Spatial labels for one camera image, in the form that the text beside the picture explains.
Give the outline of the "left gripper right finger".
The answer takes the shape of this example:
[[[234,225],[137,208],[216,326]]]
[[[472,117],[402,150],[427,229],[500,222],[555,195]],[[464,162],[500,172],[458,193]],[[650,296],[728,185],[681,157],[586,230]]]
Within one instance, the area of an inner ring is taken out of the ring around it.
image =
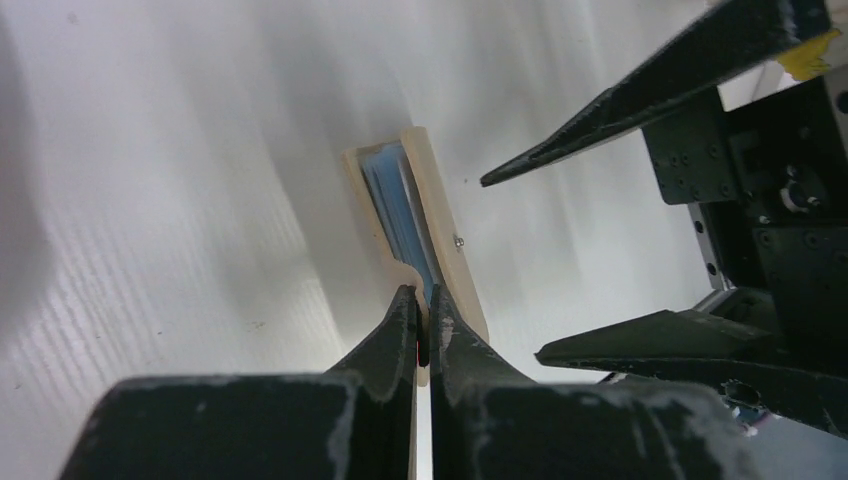
[[[756,479],[728,409],[693,384],[543,384],[498,355],[433,289],[437,479]]]

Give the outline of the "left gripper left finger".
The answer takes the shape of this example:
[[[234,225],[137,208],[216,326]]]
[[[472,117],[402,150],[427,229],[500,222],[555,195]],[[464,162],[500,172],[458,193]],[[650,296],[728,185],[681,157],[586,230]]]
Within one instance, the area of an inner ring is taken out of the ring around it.
[[[419,307],[400,287],[379,325],[320,374],[131,378],[85,422],[65,479],[405,479]]]

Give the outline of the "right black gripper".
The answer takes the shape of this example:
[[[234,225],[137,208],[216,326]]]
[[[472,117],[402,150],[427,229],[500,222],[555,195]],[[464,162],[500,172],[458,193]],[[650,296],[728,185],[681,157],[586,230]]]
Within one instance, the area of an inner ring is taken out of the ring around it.
[[[847,436],[847,70],[732,111],[711,88],[831,27],[829,1],[720,1],[549,138],[481,177],[496,185],[648,124],[662,198],[698,214],[711,270],[766,290],[776,308],[777,333],[662,310],[550,342],[539,363],[695,383]]]

